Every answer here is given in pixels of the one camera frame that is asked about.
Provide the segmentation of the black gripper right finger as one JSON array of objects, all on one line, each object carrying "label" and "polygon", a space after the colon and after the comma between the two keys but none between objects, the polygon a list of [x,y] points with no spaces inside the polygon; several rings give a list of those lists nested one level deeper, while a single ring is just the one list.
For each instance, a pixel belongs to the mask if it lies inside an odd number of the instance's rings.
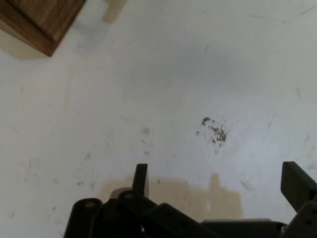
[{"label": "black gripper right finger", "polygon": [[315,238],[317,183],[295,162],[283,162],[281,192],[296,212],[281,237]]}]

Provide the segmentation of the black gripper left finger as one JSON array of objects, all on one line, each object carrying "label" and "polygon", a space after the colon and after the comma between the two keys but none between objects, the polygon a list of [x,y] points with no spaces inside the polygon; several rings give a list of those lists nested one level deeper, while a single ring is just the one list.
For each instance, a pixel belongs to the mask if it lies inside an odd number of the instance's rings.
[{"label": "black gripper left finger", "polygon": [[106,203],[96,198],[77,201],[66,238],[213,238],[215,233],[174,207],[146,197],[148,165],[136,166],[132,187]]}]

